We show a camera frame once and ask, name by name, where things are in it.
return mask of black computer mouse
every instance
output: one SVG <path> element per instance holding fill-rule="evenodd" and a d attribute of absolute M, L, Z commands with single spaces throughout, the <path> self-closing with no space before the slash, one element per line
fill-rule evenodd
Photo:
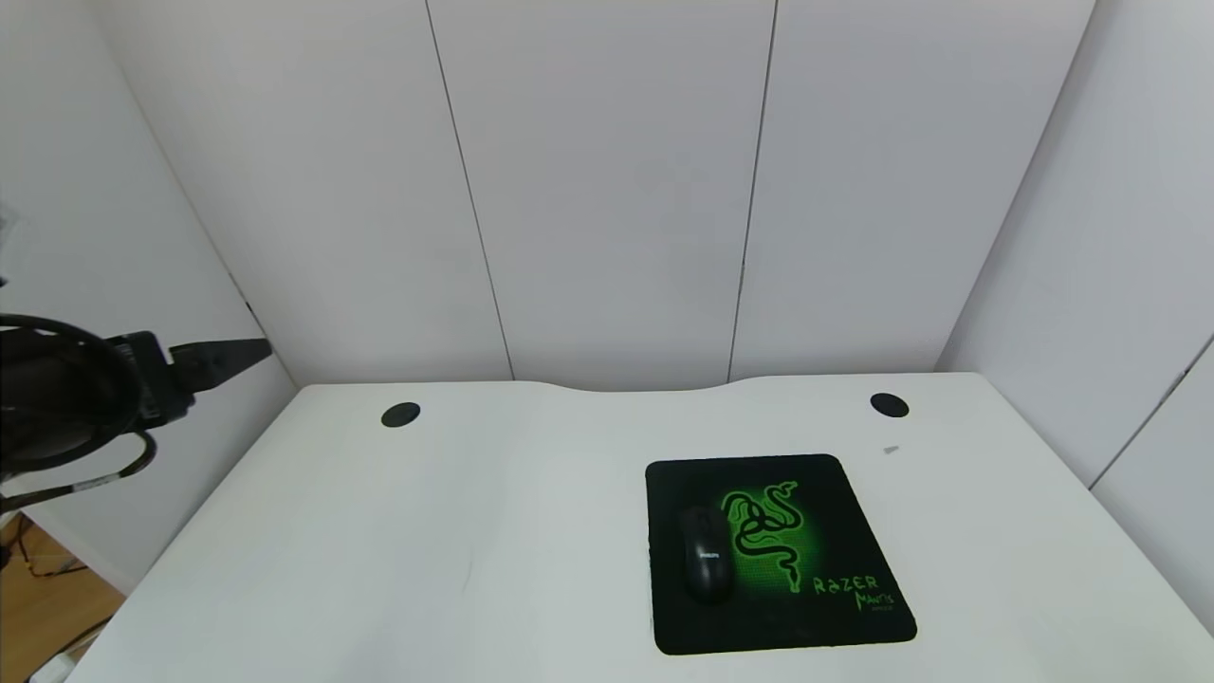
<path fill-rule="evenodd" d="M 698 603 L 715 604 L 733 591 L 730 523 L 715 508 L 693 507 L 679 513 L 683 536 L 687 592 Z"/>

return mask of snake logo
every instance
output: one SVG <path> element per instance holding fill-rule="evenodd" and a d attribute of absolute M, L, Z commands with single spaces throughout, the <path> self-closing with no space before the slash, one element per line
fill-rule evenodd
<path fill-rule="evenodd" d="M 779 537 L 781 531 L 796 529 L 805 522 L 789 503 L 795 482 L 767 486 L 758 501 L 745 491 L 733 491 L 725 496 L 721 510 L 734 530 L 733 547 L 749 558 L 773 556 L 788 579 L 788 590 L 800 593 L 801 574 L 796 569 L 800 556 Z"/>

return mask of desk surface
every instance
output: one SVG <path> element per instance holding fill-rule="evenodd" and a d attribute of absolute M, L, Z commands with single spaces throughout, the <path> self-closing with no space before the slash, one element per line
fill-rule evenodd
<path fill-rule="evenodd" d="M 420 417 L 381 426 L 402 402 Z M 815 453 L 843 462 L 918 637 L 662 654 L 645 467 Z M 743 678 L 1208 683 L 1214 639 L 975 375 L 335 386 L 300 393 L 72 682 Z"/>

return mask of wooden floor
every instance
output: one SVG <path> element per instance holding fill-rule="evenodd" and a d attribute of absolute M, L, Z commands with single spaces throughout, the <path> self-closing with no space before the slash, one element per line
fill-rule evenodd
<path fill-rule="evenodd" d="M 13 519 L 0 533 L 5 545 L 17 531 Z M 36 525 L 25 548 L 39 573 L 55 571 L 72 556 Z M 72 638 L 123 604 L 123 594 L 91 570 L 35 579 L 13 547 L 0 574 L 0 683 L 22 683 Z"/>

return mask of razer mouse pad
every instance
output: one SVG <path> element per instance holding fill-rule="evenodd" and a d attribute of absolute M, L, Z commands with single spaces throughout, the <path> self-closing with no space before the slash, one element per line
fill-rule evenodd
<path fill-rule="evenodd" d="M 645 479 L 663 653 L 914 638 L 914 615 L 833 456 L 664 461 Z"/>

